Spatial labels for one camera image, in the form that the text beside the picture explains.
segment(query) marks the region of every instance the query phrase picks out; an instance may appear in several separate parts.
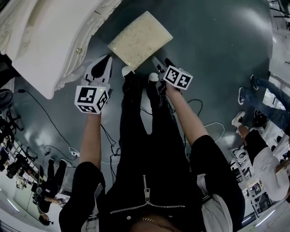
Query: necklace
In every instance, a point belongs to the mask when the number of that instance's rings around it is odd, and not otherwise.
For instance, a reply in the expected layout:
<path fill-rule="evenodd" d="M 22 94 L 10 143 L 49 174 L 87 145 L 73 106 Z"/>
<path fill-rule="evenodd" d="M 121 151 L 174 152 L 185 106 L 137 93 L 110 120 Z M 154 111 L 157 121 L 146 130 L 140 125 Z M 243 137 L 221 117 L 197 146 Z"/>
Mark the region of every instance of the necklace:
<path fill-rule="evenodd" d="M 155 220 L 153 220 L 153 219 L 151 219 L 151 218 L 143 217 L 143 218 L 140 218 L 140 219 L 136 220 L 135 223 L 137 223 L 137 222 L 144 222 L 144 221 L 145 221 L 145 222 L 153 223 L 154 225 L 156 225 L 156 226 L 158 226 L 158 227 L 160 227 L 160 228 L 162 228 L 162 229 L 164 229 L 164 230 L 168 230 L 168 231 L 171 231 L 171 232 L 176 232 L 176 230 L 174 230 L 174 229 L 172 229 L 172 228 L 170 228 L 170 227 L 167 227 L 167 226 L 161 225 L 159 222 L 157 222 L 157 221 L 155 221 Z"/>

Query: black sleeve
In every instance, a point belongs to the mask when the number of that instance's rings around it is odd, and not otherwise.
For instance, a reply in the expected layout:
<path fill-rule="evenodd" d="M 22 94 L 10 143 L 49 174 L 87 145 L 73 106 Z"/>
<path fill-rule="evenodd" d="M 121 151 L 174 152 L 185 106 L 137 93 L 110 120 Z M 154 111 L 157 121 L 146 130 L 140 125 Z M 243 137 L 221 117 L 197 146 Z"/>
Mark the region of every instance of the black sleeve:
<path fill-rule="evenodd" d="M 245 214 L 245 199 L 229 163 L 210 136 L 204 135 L 193 143 L 190 166 L 196 175 L 206 174 L 209 194 L 223 198 L 232 218 L 233 231 L 238 231 Z"/>
<path fill-rule="evenodd" d="M 95 193 L 98 187 L 97 207 L 101 211 L 102 198 L 105 196 L 105 180 L 101 171 L 92 163 L 81 163 L 75 171 L 72 181 L 71 197 L 59 214 L 62 232 L 80 232 L 95 207 Z"/>

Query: black hair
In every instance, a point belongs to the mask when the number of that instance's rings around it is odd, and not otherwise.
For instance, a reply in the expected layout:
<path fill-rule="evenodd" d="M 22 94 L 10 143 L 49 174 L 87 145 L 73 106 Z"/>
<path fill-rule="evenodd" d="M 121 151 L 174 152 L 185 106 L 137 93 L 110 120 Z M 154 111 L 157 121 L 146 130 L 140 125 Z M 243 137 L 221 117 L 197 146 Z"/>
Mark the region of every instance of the black hair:
<path fill-rule="evenodd" d="M 50 224 L 50 221 L 45 220 L 44 217 L 42 217 L 42 215 L 39 216 L 39 221 L 45 226 L 49 226 Z"/>

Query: white shirt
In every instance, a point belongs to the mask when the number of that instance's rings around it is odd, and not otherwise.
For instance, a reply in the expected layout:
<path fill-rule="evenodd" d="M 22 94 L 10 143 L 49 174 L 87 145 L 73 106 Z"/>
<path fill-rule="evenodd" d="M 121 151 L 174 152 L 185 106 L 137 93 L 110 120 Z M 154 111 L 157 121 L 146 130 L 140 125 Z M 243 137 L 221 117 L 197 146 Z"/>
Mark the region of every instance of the white shirt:
<path fill-rule="evenodd" d="M 264 148 L 254 159 L 253 168 L 264 185 L 265 191 L 273 201 L 284 199 L 290 186 L 288 174 L 284 168 L 276 173 L 280 164 L 269 147 Z"/>

